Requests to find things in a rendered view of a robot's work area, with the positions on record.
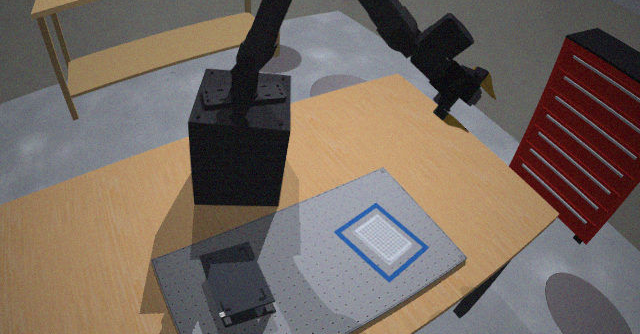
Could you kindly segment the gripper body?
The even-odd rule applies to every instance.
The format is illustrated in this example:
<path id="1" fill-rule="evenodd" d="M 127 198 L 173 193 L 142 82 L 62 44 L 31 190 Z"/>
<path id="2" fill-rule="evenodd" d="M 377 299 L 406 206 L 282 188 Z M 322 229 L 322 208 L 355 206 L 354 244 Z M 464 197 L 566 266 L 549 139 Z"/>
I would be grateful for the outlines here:
<path id="1" fill-rule="evenodd" d="M 449 67 L 449 61 L 447 60 L 447 64 L 444 68 L 445 71 L 447 71 Z M 461 67 L 467 72 L 469 73 L 478 83 L 479 85 L 482 83 L 482 81 L 488 76 L 489 72 L 481 67 L 476 67 L 475 70 L 468 68 L 464 65 L 461 65 Z M 435 81 L 437 79 L 439 79 L 442 75 L 439 74 L 434 78 L 429 79 L 430 81 Z M 459 99 L 459 97 L 457 96 L 453 102 L 448 101 L 447 99 L 445 99 L 443 96 L 440 95 L 440 93 L 438 92 L 438 94 L 434 97 L 434 101 L 438 104 L 438 106 L 435 108 L 435 110 L 433 111 L 433 113 L 438 116 L 441 120 L 444 120 L 446 118 L 446 116 L 449 114 L 448 112 L 450 112 L 450 108 L 454 105 L 454 103 Z M 445 110 L 446 111 L 445 111 Z M 448 112 L 447 112 L 448 111 Z"/>

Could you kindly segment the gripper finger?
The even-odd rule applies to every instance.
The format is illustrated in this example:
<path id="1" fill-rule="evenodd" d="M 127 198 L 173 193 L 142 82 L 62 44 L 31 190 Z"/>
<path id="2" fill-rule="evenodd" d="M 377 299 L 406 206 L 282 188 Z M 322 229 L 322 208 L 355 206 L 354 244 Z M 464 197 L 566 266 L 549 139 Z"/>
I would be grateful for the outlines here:
<path id="1" fill-rule="evenodd" d="M 485 83 L 485 84 L 484 84 Z M 480 84 L 481 87 L 493 98 L 496 100 L 496 96 L 493 90 L 493 85 L 492 85 L 492 78 L 491 78 L 491 74 L 489 73 L 488 76 L 482 81 L 482 83 Z M 488 91 L 489 90 L 489 91 Z"/>
<path id="2" fill-rule="evenodd" d="M 442 120 L 442 121 L 444 121 L 449 126 L 461 128 L 462 130 L 464 130 L 467 133 L 469 133 L 469 131 L 456 118 L 454 118 L 451 114 L 448 114 L 446 116 L 446 118 L 444 120 Z"/>

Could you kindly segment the blue tape outline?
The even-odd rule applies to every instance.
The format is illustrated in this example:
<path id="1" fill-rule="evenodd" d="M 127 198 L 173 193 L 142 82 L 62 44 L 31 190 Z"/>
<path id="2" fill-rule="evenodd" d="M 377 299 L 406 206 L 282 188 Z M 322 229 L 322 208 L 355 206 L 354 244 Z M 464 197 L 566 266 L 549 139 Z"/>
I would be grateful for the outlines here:
<path id="1" fill-rule="evenodd" d="M 362 217 L 370 213 L 372 210 L 377 208 L 380 212 L 382 212 L 386 217 L 388 217 L 393 223 L 395 223 L 399 228 L 401 228 L 406 234 L 408 234 L 412 239 L 414 239 L 418 244 L 422 246 L 422 248 L 413 255 L 407 262 L 405 262 L 400 268 L 398 268 L 393 274 L 388 276 L 383 270 L 381 270 L 373 261 L 371 261 L 362 251 L 360 251 L 351 241 L 349 241 L 341 232 L 353 225 L 355 222 L 360 220 Z M 423 243 L 418 237 L 416 237 L 412 232 L 410 232 L 406 227 L 404 227 L 400 222 L 398 222 L 393 216 L 391 216 L 387 211 L 385 211 L 381 206 L 377 203 L 373 204 L 371 207 L 363 211 L 361 214 L 350 220 L 348 223 L 334 231 L 334 233 L 340 237 L 351 249 L 353 249 L 363 260 L 365 260 L 375 271 L 377 271 L 385 280 L 389 283 L 396 278 L 401 272 L 403 272 L 409 265 L 411 265 L 419 256 L 421 256 L 429 247 Z"/>

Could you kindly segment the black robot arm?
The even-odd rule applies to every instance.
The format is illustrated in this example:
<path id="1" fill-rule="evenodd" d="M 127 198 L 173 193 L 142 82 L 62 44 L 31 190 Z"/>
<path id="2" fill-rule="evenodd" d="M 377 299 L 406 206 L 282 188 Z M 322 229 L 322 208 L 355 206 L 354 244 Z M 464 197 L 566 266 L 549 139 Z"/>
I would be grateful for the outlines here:
<path id="1" fill-rule="evenodd" d="M 453 102 L 458 96 L 470 107 L 472 104 L 475 106 L 481 98 L 481 86 L 452 60 L 471 46 L 474 40 L 452 13 L 447 13 L 421 32 L 414 17 L 399 0 L 358 1 L 391 49 L 401 52 L 406 58 L 411 56 L 410 62 L 428 79 L 442 75 L 429 83 L 445 99 Z M 274 55 L 278 45 L 278 32 L 291 2 L 292 0 L 261 1 L 252 27 L 239 47 L 237 64 L 230 71 L 231 86 L 202 89 L 205 108 L 286 100 L 286 93 L 279 82 L 258 83 L 258 76 L 261 68 Z M 446 58 L 449 60 L 449 67 L 445 72 Z"/>

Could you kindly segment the white well plate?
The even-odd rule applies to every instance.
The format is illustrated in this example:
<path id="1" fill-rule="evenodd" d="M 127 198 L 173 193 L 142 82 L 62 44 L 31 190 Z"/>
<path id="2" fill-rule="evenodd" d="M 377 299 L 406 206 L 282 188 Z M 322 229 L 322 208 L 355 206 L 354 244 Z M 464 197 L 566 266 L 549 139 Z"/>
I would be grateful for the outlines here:
<path id="1" fill-rule="evenodd" d="M 353 234 L 388 266 L 412 247 L 410 241 L 378 214 L 354 230 Z"/>

